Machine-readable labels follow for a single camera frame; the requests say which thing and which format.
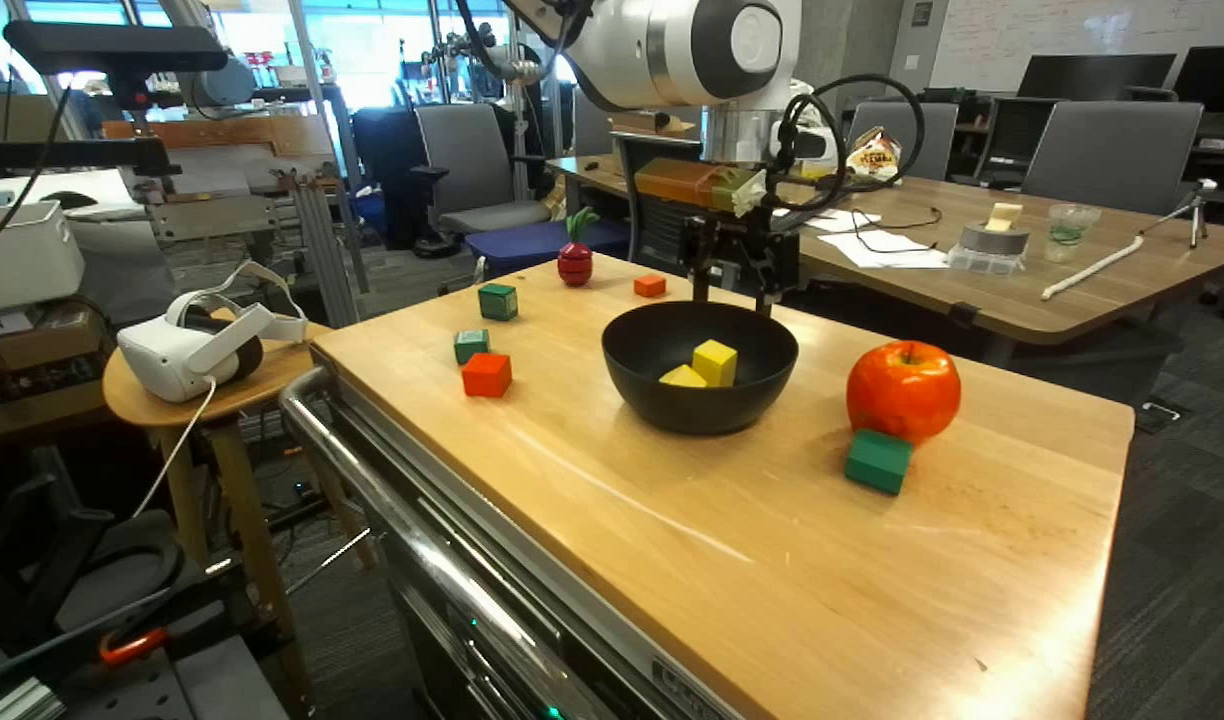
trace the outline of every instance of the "green block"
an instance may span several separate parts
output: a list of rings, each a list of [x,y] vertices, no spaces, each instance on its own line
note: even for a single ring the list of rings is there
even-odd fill
[[[853,486],[878,489],[885,498],[898,498],[905,486],[914,443],[880,431],[855,431],[847,443],[845,476]]]
[[[453,357],[466,364],[470,357],[489,352],[489,328],[460,328],[453,335]]]
[[[481,315],[489,321],[522,315],[522,293],[513,283],[481,283]]]

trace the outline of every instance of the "wooden table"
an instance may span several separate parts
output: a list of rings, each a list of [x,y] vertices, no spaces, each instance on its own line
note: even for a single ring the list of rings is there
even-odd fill
[[[306,343],[266,343],[266,362],[253,378],[237,381],[237,386],[221,386],[217,399],[204,407],[199,416],[199,437],[213,450],[217,461],[217,476],[221,476],[221,498],[233,512],[233,530],[239,537],[239,554],[244,554],[244,572],[253,575],[253,588],[262,598],[262,607],[274,616],[274,626],[280,627],[280,641],[287,646],[284,653],[284,700],[291,700],[287,708],[306,708],[310,703],[310,671],[306,671],[306,657],[298,646],[298,626],[291,626],[291,606],[280,579],[280,560],[267,537],[267,519],[262,510],[262,494],[258,494],[258,476],[253,476],[253,461],[239,437],[239,413],[266,407],[274,403],[298,378],[306,378],[312,368],[312,357]],[[144,386],[131,378],[129,357],[117,347],[106,364],[106,381],[99,381],[106,403],[125,419],[150,431],[150,442],[158,443],[160,456],[168,456],[190,423],[190,416],[197,413],[197,399],[190,403],[163,403],[158,395],[144,391]],[[197,494],[197,473],[191,473],[191,456],[190,450],[175,452],[172,469],[168,469],[168,494],[172,494],[172,518],[175,518],[175,537],[182,547],[191,560],[210,560],[210,519],[204,519],[204,506]],[[337,486],[325,486],[325,498],[331,510],[341,510],[341,494]]]
[[[473,290],[317,357],[750,718],[1086,718],[1132,413],[962,362],[962,419],[878,498],[839,464],[845,381],[880,335],[776,308],[799,364],[768,416],[665,437],[599,362],[642,273],[503,277],[503,399],[470,399],[449,352],[481,324]]]
[[[589,186],[596,194],[623,194],[623,177],[615,158],[563,158],[553,165],[557,171]],[[1128,312],[1154,308],[1177,293],[1195,290],[1212,273],[1224,269],[1224,223],[1210,223],[1210,242],[1188,247],[1188,222],[1162,222],[1144,212],[1102,209],[1098,228],[1073,262],[1043,262],[1043,222],[1061,199],[988,194],[946,181],[908,177],[900,190],[855,194],[839,209],[874,212],[887,223],[920,223],[939,212],[930,228],[905,228],[905,238],[930,242],[937,247],[953,247],[964,228],[979,228],[993,206],[1026,206],[1017,228],[1030,242],[1030,273],[1017,277],[986,277],[986,273],[939,273],[939,269],[855,269],[845,251],[824,243],[811,228],[803,228],[803,264],[807,273],[845,277],[874,283],[885,296],[898,296],[918,308],[955,312],[977,328],[993,334],[1006,343],[1073,343]],[[1061,293],[1043,304],[1043,290],[1088,269],[1092,262],[1132,243],[1132,238],[1150,228],[1150,242],[1137,256],[1116,269]]]

